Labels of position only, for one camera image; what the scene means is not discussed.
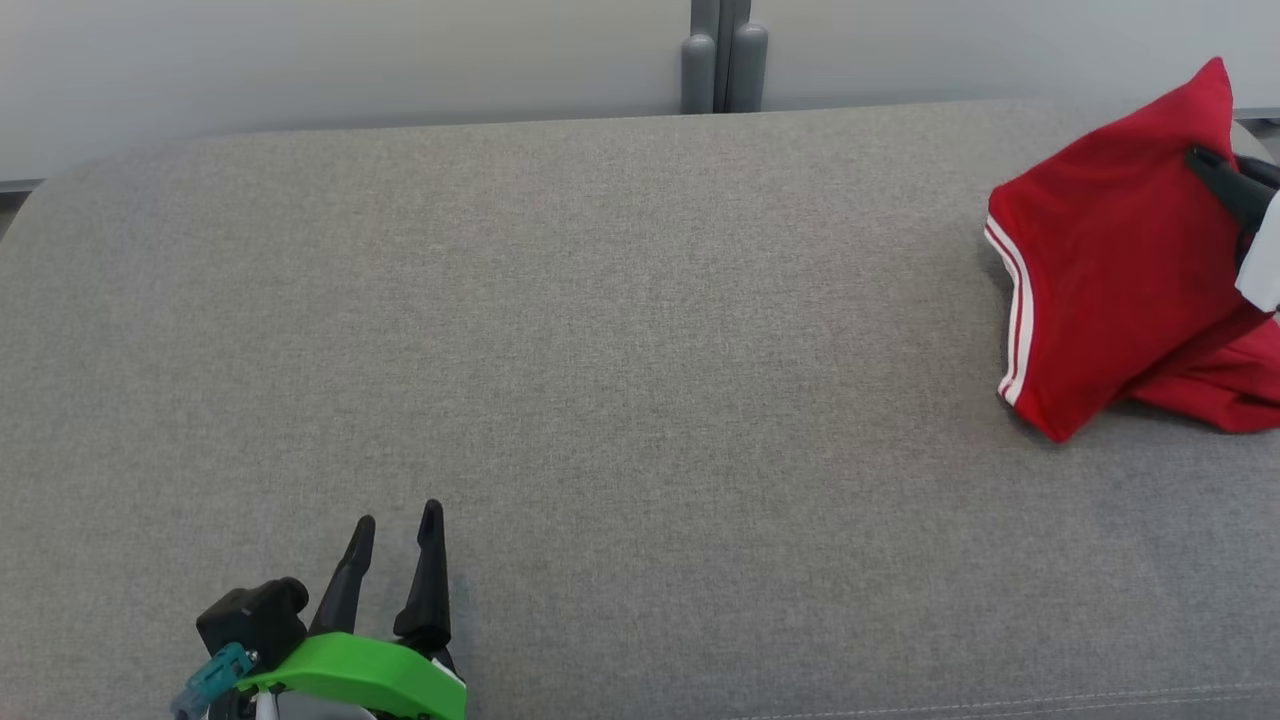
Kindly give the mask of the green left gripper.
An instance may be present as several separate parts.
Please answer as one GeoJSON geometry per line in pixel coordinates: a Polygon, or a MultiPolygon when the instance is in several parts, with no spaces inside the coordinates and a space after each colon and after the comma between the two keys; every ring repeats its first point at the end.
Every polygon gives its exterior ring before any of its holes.
{"type": "Polygon", "coordinates": [[[443,506],[436,498],[425,503],[413,579],[393,624],[396,637],[408,647],[352,635],[375,534],[375,518],[361,516],[310,623],[308,635],[315,637],[271,671],[239,680],[239,691],[283,685],[393,717],[465,720],[466,684],[445,665],[416,652],[445,651],[452,641],[443,506]]]}

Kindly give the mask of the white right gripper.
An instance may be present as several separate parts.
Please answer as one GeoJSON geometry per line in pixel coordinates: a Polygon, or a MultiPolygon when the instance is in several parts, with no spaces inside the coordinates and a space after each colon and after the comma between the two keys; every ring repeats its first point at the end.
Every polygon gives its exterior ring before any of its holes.
{"type": "Polygon", "coordinates": [[[1260,225],[1238,272],[1238,291],[1263,313],[1280,310],[1280,167],[1201,146],[1189,149],[1185,161],[1240,225],[1260,225]]]}

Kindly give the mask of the red number 23 jersey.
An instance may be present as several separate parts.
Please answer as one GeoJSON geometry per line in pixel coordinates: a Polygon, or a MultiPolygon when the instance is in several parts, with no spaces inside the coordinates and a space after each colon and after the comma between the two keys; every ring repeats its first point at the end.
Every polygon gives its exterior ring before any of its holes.
{"type": "Polygon", "coordinates": [[[1193,146],[1242,155],[1233,101],[1216,56],[989,196],[984,234],[1012,282],[998,392],[1052,441],[1280,322],[1238,291],[1260,227],[1240,225],[1185,161],[1193,146]]]}

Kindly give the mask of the red shorts with white stripe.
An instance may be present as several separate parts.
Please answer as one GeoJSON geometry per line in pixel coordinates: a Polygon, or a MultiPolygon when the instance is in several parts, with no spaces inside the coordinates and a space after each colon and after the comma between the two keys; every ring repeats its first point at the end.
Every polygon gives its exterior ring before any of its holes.
{"type": "Polygon", "coordinates": [[[1280,322],[1266,320],[1189,366],[1157,375],[1133,398],[1228,433],[1280,429],[1280,322]]]}

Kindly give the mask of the grey partition post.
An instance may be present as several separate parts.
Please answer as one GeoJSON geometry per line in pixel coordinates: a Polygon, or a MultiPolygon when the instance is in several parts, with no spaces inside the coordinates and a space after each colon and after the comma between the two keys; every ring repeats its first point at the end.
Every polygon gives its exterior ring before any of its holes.
{"type": "Polygon", "coordinates": [[[681,115],[716,110],[717,35],[721,0],[690,0],[690,32],[680,46],[681,115]]]}
{"type": "Polygon", "coordinates": [[[721,0],[716,111],[762,110],[769,41],[768,28],[753,19],[753,0],[721,0]]]}

